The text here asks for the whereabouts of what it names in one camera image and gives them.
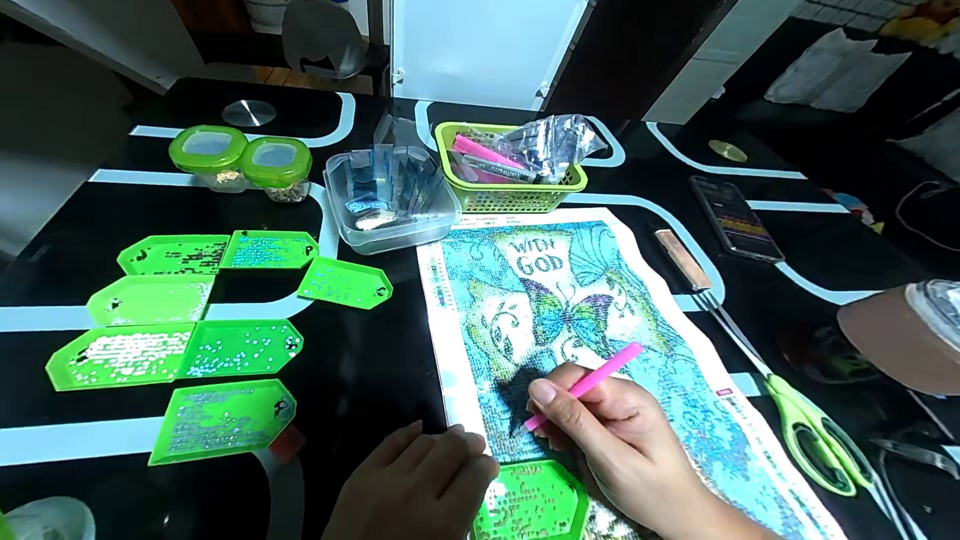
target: pink marker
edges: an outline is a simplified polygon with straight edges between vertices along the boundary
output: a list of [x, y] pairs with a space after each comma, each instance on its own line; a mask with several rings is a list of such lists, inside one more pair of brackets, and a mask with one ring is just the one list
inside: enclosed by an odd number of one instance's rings
[[[604, 362], [599, 369], [588, 373], [582, 379], [578, 380], [576, 384], [570, 386], [570, 389], [567, 391], [572, 394], [574, 398], [583, 396], [592, 390], [597, 384], [603, 382], [604, 379], [616, 373], [616, 370], [627, 365], [627, 362], [636, 358], [642, 352], [643, 347], [639, 343], [634, 342], [630, 345], [627, 345], [623, 351], [613, 355], [609, 360]], [[523, 433], [531, 432], [546, 421], [546, 416], [544, 416], [542, 412], [538, 412], [537, 414], [533, 415], [530, 420], [524, 422], [514, 431], [514, 437]]]
[[494, 163], [500, 163], [501, 165], [507, 165], [517, 169], [523, 168], [523, 165], [517, 163], [516, 161], [500, 156], [490, 148], [473, 142], [472, 140], [460, 134], [457, 134], [457, 136], [453, 137], [453, 148], [451, 150], [454, 152], [460, 152], [461, 154], [467, 154], [468, 156], [476, 156], [477, 158], [490, 160]]

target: fingernail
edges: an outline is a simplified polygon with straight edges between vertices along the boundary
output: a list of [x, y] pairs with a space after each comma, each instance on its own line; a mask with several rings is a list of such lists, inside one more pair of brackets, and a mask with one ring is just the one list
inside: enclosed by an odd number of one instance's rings
[[537, 379], [530, 383], [530, 397], [537, 405], [550, 405], [557, 396], [557, 389], [547, 379]]

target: hand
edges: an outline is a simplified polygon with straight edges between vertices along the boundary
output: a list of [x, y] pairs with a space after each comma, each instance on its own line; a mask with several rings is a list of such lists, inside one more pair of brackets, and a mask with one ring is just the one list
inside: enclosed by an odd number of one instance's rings
[[463, 540], [500, 472], [487, 442], [464, 427], [422, 434], [417, 421], [387, 436], [357, 467], [323, 540]]
[[778, 538], [710, 493], [660, 404], [638, 384], [610, 378], [579, 400], [570, 395], [587, 373], [568, 362], [530, 383], [532, 405], [550, 420], [534, 433], [558, 450], [572, 439], [613, 505], [670, 540]]

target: phone screen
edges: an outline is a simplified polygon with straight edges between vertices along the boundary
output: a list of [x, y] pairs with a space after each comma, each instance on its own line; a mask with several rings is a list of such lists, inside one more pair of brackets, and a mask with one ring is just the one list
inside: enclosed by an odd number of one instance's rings
[[698, 176], [690, 180], [732, 251], [764, 260], [783, 260], [773, 237], [735, 185]]

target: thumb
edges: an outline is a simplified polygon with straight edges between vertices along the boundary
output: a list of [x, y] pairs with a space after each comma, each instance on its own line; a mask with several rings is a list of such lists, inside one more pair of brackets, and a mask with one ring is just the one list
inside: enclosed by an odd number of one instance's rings
[[530, 399], [550, 422], [563, 430], [584, 454], [601, 456], [623, 444], [614, 437], [572, 394], [552, 380], [537, 379], [530, 383]]

